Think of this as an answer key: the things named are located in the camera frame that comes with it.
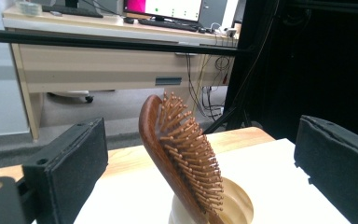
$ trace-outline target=chair wheel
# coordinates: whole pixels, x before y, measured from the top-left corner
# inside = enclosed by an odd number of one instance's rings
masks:
[[[93,96],[86,96],[86,101],[87,103],[92,103],[92,101],[94,100],[94,97]]]

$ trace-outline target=wooden hairbrush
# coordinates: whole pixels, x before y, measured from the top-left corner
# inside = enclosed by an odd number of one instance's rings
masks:
[[[139,133],[153,162],[184,208],[198,224],[224,223],[223,186],[219,165],[206,136],[185,112],[180,97],[149,96],[139,117]]]

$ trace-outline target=pink screen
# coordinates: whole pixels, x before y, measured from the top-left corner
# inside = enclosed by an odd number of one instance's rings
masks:
[[[145,12],[146,11],[146,0],[132,0],[128,2],[128,10]]]

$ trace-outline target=monitor screen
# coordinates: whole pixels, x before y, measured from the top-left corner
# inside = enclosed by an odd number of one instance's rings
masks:
[[[124,0],[124,11],[158,18],[198,21],[201,0]]]

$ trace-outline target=table surface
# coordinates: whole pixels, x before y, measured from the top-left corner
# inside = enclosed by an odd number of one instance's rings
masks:
[[[62,17],[56,17],[48,12],[42,12],[41,16],[30,17],[21,14],[15,6],[3,12],[3,23],[6,28],[14,29],[176,43],[184,42],[200,45],[231,47],[237,41],[220,35],[142,25],[138,21],[135,21],[134,24],[127,24],[119,16],[92,18],[62,15]]]
[[[252,223],[349,223],[294,166],[295,145],[257,128],[208,135],[222,176],[241,186]],[[20,166],[0,169],[19,179]],[[173,192],[143,146],[109,151],[109,165],[76,223],[168,223]]]

